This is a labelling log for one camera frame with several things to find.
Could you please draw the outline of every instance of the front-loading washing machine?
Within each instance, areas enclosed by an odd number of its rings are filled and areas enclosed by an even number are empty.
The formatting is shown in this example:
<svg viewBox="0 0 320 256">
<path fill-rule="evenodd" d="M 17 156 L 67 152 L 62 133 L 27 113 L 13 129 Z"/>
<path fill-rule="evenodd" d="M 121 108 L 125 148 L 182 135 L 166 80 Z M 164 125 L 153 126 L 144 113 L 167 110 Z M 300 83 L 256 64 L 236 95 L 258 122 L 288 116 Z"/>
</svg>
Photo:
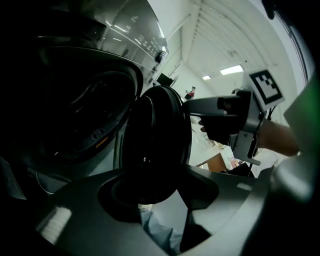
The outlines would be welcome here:
<svg viewBox="0 0 320 256">
<path fill-rule="evenodd" d="M 23 83 L 4 91 L 12 107 L 1 154 L 61 180 L 86 177 L 116 142 L 119 167 L 186 163 L 190 119 L 170 87 L 148 89 L 168 46 L 147 0 L 34 4 Z"/>
</svg>

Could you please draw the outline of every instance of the washer door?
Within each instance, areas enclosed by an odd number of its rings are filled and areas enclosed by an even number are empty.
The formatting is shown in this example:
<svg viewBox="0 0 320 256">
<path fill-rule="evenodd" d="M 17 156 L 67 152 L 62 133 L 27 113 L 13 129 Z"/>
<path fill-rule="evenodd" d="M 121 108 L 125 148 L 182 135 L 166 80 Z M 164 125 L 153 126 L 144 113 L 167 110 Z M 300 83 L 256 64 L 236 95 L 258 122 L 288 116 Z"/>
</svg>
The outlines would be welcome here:
<svg viewBox="0 0 320 256">
<path fill-rule="evenodd" d="M 94 76 L 66 104 L 45 140 L 47 155 L 64 164 L 89 159 L 112 139 L 135 100 L 135 82 L 120 69 Z"/>
<path fill-rule="evenodd" d="M 124 133 L 121 165 L 133 172 L 141 204 L 155 204 L 175 190 L 191 152 L 190 117 L 168 86 L 147 90 L 133 106 Z"/>
</svg>

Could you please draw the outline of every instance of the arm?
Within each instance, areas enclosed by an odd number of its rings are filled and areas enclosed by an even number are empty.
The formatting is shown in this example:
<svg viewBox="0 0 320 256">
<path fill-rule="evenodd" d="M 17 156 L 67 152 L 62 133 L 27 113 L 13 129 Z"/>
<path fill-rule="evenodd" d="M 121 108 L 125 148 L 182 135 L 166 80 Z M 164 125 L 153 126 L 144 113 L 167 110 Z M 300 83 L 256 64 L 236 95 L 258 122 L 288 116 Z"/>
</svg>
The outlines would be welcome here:
<svg viewBox="0 0 320 256">
<path fill-rule="evenodd" d="M 294 134 L 287 126 L 264 120 L 257 137 L 258 148 L 272 150 L 288 157 L 299 152 Z"/>
</svg>

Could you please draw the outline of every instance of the ceiling light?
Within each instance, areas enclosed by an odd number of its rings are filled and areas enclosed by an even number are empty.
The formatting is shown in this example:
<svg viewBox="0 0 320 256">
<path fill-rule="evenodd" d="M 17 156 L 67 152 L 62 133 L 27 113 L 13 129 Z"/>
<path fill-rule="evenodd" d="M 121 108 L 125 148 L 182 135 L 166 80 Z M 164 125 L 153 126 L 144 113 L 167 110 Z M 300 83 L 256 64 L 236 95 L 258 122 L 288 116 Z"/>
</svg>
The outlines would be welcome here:
<svg viewBox="0 0 320 256">
<path fill-rule="evenodd" d="M 119 30 L 121 30 L 121 31 L 123 31 L 123 32 L 126 32 L 126 33 L 127 33 L 127 31 L 126 31 L 125 29 L 119 27 L 118 25 L 114 25 L 114 27 L 117 28 L 117 29 L 119 29 Z"/>
<path fill-rule="evenodd" d="M 209 80 L 209 79 L 211 79 L 211 76 L 210 75 L 206 75 L 206 76 L 204 76 L 202 78 L 203 78 L 203 80 Z"/>
<path fill-rule="evenodd" d="M 244 69 L 242 68 L 242 66 L 238 65 L 238 66 L 232 66 L 223 70 L 220 70 L 222 75 L 228 75 L 228 74 L 233 74 L 233 73 L 239 73 L 239 72 L 243 72 Z"/>
<path fill-rule="evenodd" d="M 141 43 L 138 41 L 138 39 L 135 38 L 134 40 L 136 40 L 141 45 Z"/>
</svg>

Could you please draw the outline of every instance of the washing machine lid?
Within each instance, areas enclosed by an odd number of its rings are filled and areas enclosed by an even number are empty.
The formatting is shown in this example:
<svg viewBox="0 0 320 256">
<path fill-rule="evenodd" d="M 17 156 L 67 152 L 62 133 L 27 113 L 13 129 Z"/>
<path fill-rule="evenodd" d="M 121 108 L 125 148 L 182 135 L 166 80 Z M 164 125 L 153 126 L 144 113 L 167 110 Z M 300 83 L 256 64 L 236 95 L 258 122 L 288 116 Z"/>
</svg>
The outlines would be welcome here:
<svg viewBox="0 0 320 256">
<path fill-rule="evenodd" d="M 147 90 L 134 104 L 124 133 L 120 165 L 133 173 L 141 204 L 155 204 L 177 189 L 191 151 L 190 117 L 168 86 Z"/>
</svg>

